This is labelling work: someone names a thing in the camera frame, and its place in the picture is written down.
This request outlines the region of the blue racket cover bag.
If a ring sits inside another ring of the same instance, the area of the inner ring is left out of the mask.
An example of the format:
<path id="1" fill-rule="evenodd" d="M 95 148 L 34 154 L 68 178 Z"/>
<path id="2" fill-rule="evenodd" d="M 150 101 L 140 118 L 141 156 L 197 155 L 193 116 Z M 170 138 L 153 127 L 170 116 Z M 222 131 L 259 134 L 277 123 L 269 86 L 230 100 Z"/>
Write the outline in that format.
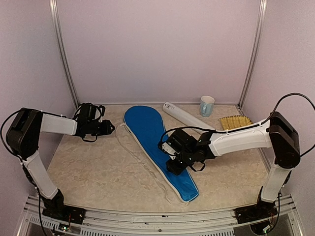
<path id="1" fill-rule="evenodd" d="M 166 131 L 161 114 L 153 107 L 134 105 L 124 111 L 122 120 L 115 130 L 120 146 L 154 179 L 169 204 L 186 208 L 199 196 L 199 189 L 187 170 L 179 176 L 167 171 L 166 161 L 170 156 L 158 148 L 158 142 L 163 141 L 161 136 Z M 119 135 L 122 127 L 137 143 L 145 159 L 122 142 Z"/>

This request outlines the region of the white shuttlecock tube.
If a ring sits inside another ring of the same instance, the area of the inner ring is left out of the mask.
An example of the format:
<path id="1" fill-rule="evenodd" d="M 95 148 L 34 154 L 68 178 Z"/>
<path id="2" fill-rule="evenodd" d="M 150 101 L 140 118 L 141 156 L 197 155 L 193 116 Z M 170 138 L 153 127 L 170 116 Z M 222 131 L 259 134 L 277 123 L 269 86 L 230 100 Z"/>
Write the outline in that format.
<path id="1" fill-rule="evenodd" d="M 194 117 L 190 113 L 184 111 L 183 109 L 179 108 L 178 106 L 170 103 L 165 102 L 162 106 L 162 110 L 175 118 L 176 120 L 183 123 L 185 126 L 193 126 L 193 127 L 199 127 L 202 129 L 210 129 L 214 130 L 214 128 L 205 122 L 199 120 L 198 118 Z"/>

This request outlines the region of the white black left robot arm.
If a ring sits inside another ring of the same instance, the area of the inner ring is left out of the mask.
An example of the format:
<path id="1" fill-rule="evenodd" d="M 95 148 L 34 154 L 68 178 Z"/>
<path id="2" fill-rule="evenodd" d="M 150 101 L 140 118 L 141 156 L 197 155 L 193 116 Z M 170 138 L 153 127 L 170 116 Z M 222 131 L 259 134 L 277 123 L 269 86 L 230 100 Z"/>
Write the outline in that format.
<path id="1" fill-rule="evenodd" d="M 87 141 L 87 135 L 97 139 L 100 136 L 110 135 L 115 130 L 111 121 L 103 118 L 104 115 L 105 107 L 92 103 L 81 104 L 72 118 L 36 109 L 21 108 L 12 114 L 14 120 L 6 136 L 1 140 L 7 150 L 19 158 L 27 179 L 40 195 L 52 200 L 59 190 L 50 179 L 40 158 L 41 133 L 76 136 L 84 142 Z"/>

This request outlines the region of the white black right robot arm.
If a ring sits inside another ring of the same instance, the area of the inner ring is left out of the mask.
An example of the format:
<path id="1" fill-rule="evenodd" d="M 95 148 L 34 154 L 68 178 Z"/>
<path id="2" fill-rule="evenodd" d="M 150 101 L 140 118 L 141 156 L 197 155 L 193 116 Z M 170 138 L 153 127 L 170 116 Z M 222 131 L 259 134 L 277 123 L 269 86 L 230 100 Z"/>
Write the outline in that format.
<path id="1" fill-rule="evenodd" d="M 178 176 L 196 162 L 204 163 L 242 150 L 272 148 L 274 164 L 259 194 L 260 201 L 252 206 L 254 217 L 264 217 L 301 160 L 297 131 L 279 112 L 272 112 L 266 120 L 242 128 L 225 131 L 200 128 L 200 131 L 202 134 L 195 139 L 184 127 L 173 128 L 166 141 L 160 140 L 158 148 L 170 156 L 167 170 Z"/>

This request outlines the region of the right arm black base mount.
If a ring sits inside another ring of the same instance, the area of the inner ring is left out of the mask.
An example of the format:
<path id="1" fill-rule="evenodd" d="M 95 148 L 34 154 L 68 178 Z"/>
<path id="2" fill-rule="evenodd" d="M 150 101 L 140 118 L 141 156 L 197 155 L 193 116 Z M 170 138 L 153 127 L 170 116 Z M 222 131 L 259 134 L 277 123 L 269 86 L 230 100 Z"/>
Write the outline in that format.
<path id="1" fill-rule="evenodd" d="M 258 196 L 255 204 L 238 207 L 234 212 L 238 224 L 261 220 L 278 214 L 275 202 L 265 202 L 261 199 L 261 196 Z"/>

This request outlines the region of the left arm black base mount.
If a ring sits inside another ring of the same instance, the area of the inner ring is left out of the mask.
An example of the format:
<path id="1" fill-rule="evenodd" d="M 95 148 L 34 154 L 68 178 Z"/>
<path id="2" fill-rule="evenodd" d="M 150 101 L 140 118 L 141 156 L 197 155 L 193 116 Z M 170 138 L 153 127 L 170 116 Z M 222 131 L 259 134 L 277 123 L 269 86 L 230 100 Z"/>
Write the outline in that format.
<path id="1" fill-rule="evenodd" d="M 83 224 L 86 210 L 80 207 L 65 205 L 64 196 L 59 189 L 52 199 L 46 199 L 43 196 L 40 196 L 40 198 L 44 203 L 42 212 L 44 216 L 68 223 Z"/>

